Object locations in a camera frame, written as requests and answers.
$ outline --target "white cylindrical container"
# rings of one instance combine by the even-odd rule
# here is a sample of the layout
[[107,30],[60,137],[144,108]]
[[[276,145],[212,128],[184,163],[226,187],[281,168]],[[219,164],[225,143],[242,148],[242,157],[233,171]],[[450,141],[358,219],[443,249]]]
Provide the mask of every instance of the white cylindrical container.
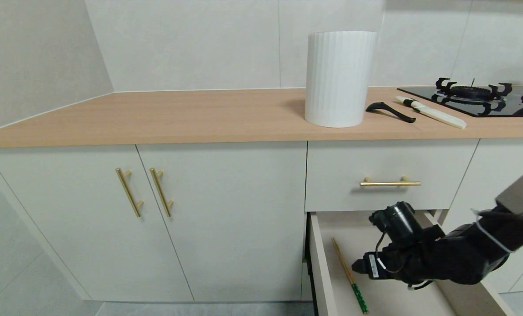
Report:
[[375,32],[312,33],[308,38],[305,119],[326,127],[361,124]]

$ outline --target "open drawer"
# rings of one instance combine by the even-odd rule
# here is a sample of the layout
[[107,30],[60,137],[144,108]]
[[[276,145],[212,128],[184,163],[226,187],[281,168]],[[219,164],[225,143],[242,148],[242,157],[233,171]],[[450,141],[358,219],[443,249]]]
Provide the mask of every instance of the open drawer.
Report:
[[[368,221],[371,212],[310,213],[310,266],[320,316],[362,315],[351,286],[332,244],[336,238],[348,266],[372,251],[381,232]],[[416,212],[423,227],[435,220]],[[385,236],[381,246],[390,240]],[[514,313],[490,285],[472,286],[449,280],[436,281],[426,288],[408,291],[398,280],[370,280],[352,272],[371,315],[376,316],[513,316]]]

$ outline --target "black glass cooktop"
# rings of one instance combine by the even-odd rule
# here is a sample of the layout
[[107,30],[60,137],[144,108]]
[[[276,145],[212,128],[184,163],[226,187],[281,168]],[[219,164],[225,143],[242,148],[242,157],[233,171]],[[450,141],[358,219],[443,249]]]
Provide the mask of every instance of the black glass cooktop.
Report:
[[490,86],[457,86],[439,78],[436,86],[398,88],[453,110],[476,117],[523,117],[523,86],[499,83]]

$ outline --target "green chopstick handle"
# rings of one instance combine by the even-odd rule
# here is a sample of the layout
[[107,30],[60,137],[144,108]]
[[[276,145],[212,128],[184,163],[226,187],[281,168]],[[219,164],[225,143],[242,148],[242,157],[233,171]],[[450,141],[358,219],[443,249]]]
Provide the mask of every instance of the green chopstick handle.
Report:
[[359,306],[361,306],[361,311],[363,312],[363,314],[368,314],[369,310],[366,307],[365,300],[363,299],[363,296],[361,295],[361,291],[359,290],[359,287],[357,286],[357,284],[352,284],[351,288],[353,288],[353,292],[355,293],[357,301],[359,302]]

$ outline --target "kitchen counter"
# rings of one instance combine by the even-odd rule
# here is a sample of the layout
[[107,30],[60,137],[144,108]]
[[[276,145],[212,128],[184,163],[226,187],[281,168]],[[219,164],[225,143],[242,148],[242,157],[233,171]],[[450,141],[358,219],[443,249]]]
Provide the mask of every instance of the kitchen counter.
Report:
[[112,93],[0,128],[0,148],[523,137],[523,118],[473,118],[416,98],[464,119],[468,126],[460,130],[395,103],[395,96],[416,98],[394,87],[374,87],[366,104],[385,102],[416,122],[366,112],[359,126],[336,129],[304,120],[304,89]]

